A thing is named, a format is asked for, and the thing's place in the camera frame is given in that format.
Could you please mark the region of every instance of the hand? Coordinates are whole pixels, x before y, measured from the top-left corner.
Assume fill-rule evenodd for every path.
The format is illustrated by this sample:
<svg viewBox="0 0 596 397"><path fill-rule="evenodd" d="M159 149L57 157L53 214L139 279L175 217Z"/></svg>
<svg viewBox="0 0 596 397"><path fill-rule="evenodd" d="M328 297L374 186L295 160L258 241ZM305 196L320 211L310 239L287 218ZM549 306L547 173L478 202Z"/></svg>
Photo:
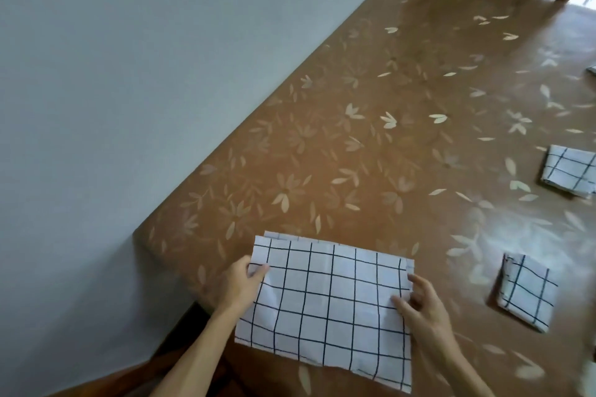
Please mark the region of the hand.
<svg viewBox="0 0 596 397"><path fill-rule="evenodd" d="M234 317L240 318L255 301L259 283L269 271L268 265L262 265L249 277L250 256L244 256L234 262L226 271L226 288L217 311L231 311Z"/></svg>
<svg viewBox="0 0 596 397"><path fill-rule="evenodd" d="M430 281L414 274L408 274L408 280L413 282L410 303L397 295L392 296L391 300L422 351L444 374L462 357L451 329L449 314ZM414 309L412 304L420 307L420 310Z"/></svg>

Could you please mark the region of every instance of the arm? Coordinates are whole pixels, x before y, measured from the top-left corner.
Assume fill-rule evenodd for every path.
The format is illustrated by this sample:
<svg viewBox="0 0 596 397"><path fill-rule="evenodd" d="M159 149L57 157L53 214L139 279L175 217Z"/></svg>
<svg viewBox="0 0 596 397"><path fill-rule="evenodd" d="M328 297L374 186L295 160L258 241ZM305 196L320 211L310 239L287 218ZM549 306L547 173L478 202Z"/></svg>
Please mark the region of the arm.
<svg viewBox="0 0 596 397"><path fill-rule="evenodd" d="M449 314L433 285L418 275L408 274L408 279L414 284L410 303L398 296L392 300L421 350L447 379L457 397L495 397L459 349Z"/></svg>
<svg viewBox="0 0 596 397"><path fill-rule="evenodd" d="M204 397L230 333L257 296L259 283L269 267L247 275L250 256L233 263L227 271L225 295L205 329L155 388L151 397Z"/></svg>

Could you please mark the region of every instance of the tabletop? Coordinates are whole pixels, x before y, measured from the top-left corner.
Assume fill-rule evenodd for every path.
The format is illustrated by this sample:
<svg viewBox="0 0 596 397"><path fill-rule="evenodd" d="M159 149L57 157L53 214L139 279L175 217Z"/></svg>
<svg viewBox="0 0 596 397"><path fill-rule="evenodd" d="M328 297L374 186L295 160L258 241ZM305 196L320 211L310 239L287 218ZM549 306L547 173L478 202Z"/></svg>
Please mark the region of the tabletop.
<svg viewBox="0 0 596 397"><path fill-rule="evenodd" d="M573 395L594 338L591 199L540 184L596 150L596 13L541 0L366 0L135 238L205 306L264 230L415 259L497 395ZM504 252L561 273L548 333L487 304ZM258 395L398 393L230 343ZM413 395L450 396L413 348Z"/></svg>

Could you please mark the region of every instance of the gray wall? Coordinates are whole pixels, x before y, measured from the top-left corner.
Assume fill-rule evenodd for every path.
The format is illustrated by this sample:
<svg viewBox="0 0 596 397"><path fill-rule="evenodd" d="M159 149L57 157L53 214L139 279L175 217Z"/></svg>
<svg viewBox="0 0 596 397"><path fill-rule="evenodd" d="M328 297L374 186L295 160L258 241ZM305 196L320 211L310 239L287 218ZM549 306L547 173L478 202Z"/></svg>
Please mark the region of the gray wall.
<svg viewBox="0 0 596 397"><path fill-rule="evenodd" d="M2 395L147 358L188 295L132 231L362 1L0 0Z"/></svg>

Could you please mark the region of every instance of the grid pattern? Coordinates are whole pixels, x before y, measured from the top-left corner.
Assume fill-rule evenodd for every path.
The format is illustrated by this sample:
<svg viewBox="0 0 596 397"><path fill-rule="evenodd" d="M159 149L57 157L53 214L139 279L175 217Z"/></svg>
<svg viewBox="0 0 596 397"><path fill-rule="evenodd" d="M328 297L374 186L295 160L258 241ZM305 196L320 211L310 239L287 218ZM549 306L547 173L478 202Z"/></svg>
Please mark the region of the grid pattern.
<svg viewBox="0 0 596 397"><path fill-rule="evenodd" d="M596 191L596 153L552 145L542 180L579 196Z"/></svg>
<svg viewBox="0 0 596 397"><path fill-rule="evenodd" d="M235 341L341 367L411 392L411 338L391 295L407 297L411 259L284 234L255 237L249 272L271 269Z"/></svg>
<svg viewBox="0 0 596 397"><path fill-rule="evenodd" d="M556 276L551 269L526 255L505 254L500 307L546 333L557 292Z"/></svg>

